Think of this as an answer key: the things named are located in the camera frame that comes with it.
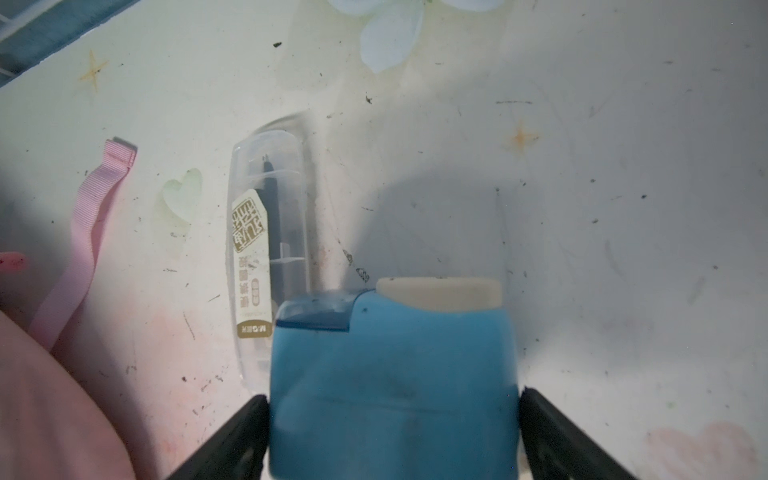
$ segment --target blue pencil sharpener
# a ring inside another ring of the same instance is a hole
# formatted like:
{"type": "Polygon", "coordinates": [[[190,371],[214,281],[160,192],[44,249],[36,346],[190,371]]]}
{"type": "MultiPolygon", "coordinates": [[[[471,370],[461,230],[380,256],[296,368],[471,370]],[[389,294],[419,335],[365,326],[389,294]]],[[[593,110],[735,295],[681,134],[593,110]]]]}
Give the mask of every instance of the blue pencil sharpener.
{"type": "Polygon", "coordinates": [[[498,281],[389,278],[285,302],[270,472],[290,480],[517,478],[514,338],[498,281]]]}

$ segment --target cream colored lid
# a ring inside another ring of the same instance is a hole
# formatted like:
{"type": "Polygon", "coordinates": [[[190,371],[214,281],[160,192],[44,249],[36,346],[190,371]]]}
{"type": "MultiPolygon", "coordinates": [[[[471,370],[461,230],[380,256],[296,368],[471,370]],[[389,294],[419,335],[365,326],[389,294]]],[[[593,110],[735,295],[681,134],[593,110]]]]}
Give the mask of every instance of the cream colored lid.
{"type": "Polygon", "coordinates": [[[390,300],[432,312],[457,313],[502,306],[502,285],[480,277],[414,276],[382,278],[376,292],[390,300]]]}

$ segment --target paper label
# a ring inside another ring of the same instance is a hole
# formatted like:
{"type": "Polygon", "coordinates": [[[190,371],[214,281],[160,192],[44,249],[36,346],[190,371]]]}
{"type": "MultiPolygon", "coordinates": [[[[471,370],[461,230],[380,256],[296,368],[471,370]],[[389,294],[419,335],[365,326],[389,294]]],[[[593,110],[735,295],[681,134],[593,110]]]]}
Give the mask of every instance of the paper label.
{"type": "Polygon", "coordinates": [[[272,336],[269,227],[253,189],[232,203],[232,244],[237,336],[272,336]]]}

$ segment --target pink ribbon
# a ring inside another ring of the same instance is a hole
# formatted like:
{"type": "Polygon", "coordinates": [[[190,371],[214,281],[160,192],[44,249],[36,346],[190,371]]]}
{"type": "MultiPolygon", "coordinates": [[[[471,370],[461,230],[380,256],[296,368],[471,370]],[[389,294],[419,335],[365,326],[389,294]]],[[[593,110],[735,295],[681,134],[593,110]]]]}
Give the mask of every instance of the pink ribbon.
{"type": "Polygon", "coordinates": [[[107,140],[101,165],[88,175],[78,190],[70,226],[69,265],[29,325],[29,335],[49,352],[91,288],[96,268],[92,233],[101,205],[110,190],[131,169],[135,159],[136,150],[107,140]]]}

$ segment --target white petal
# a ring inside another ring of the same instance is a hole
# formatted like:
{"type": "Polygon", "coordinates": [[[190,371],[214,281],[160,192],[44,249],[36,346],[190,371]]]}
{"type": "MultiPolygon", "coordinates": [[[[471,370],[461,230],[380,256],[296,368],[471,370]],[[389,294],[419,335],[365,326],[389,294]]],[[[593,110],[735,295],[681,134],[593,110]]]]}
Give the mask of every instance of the white petal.
{"type": "Polygon", "coordinates": [[[504,4],[504,0],[442,0],[442,2],[470,12],[487,12],[504,4]]]}
{"type": "Polygon", "coordinates": [[[386,0],[328,0],[328,3],[339,12],[356,17],[373,13],[374,10],[380,5],[384,5],[385,2],[386,0]]]}
{"type": "Polygon", "coordinates": [[[424,20],[422,0],[399,0],[383,7],[360,34],[360,56],[373,73],[402,63],[413,49],[424,20]]]}

